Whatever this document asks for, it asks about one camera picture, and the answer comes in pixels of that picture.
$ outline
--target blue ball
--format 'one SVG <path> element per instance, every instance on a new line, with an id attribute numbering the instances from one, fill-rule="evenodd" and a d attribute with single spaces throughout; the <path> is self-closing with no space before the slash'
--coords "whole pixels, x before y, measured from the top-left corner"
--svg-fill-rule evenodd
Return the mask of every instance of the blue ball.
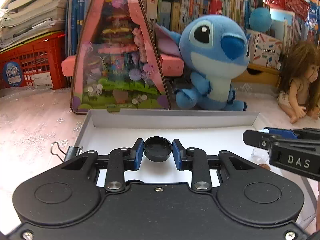
<path id="1" fill-rule="evenodd" d="M 257 32 L 266 32 L 271 27 L 272 19 L 267 8 L 255 9 L 249 18 L 250 29 Z"/>

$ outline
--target black round cap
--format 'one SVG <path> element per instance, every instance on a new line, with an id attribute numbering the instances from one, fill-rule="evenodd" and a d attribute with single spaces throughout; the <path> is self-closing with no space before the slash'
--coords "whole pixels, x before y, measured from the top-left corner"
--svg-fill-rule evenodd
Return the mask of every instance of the black round cap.
<path id="1" fill-rule="evenodd" d="M 172 144 L 163 137 L 154 136 L 144 143 L 144 155 L 153 162 L 164 162 L 170 157 Z"/>

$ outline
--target wooden drawer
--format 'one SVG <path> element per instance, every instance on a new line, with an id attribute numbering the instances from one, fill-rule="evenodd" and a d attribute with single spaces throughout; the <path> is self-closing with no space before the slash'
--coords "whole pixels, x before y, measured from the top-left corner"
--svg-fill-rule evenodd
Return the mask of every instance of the wooden drawer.
<path id="1" fill-rule="evenodd" d="M 277 69 L 266 68 L 259 65 L 249 64 L 248 68 L 232 82 L 259 83 L 277 87 L 280 71 Z"/>

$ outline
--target red basket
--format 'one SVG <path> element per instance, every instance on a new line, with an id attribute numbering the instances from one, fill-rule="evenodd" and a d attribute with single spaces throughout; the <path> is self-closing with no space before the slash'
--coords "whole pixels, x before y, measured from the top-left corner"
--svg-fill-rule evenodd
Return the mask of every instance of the red basket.
<path id="1" fill-rule="evenodd" d="M 0 54 L 0 88 L 66 87 L 61 62 L 65 59 L 65 34 L 54 32 Z"/>
<path id="2" fill-rule="evenodd" d="M 209 14 L 222 14 L 222 1 L 220 0 L 211 0 L 209 7 Z"/>
<path id="3" fill-rule="evenodd" d="M 265 0 L 271 8 L 279 8 L 295 12 L 305 22 L 308 18 L 310 5 L 304 0 Z"/>

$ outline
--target white tray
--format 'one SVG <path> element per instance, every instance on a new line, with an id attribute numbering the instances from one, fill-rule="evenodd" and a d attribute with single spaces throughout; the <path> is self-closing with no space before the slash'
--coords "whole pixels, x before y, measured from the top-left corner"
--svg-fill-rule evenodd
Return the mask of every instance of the white tray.
<path id="1" fill-rule="evenodd" d="M 137 138 L 146 140 L 151 136 L 161 136 L 171 142 L 178 138 L 185 148 L 201 148 L 210 155 L 228 150 L 251 160 L 253 147 L 244 144 L 242 134 L 247 129 L 260 130 L 267 126 L 270 126 L 268 121 L 253 112 L 130 109 L 109 114 L 106 110 L 94 109 L 87 114 L 75 147 L 83 147 L 83 152 L 96 150 L 103 155 L 116 148 L 132 147 Z M 316 198 L 308 180 L 273 166 L 271 170 L 294 181 L 302 189 L 305 203 L 297 222 L 306 228 L 316 211 Z M 210 174 L 212 186 L 219 186 L 216 171 L 211 170 Z M 98 186 L 104 187 L 105 175 L 106 170 L 101 170 Z M 191 183 L 191 171 L 177 171 L 172 155 L 162 163 L 152 162 L 143 156 L 140 169 L 126 171 L 124 176 L 125 180 L 139 179 L 143 182 Z"/>

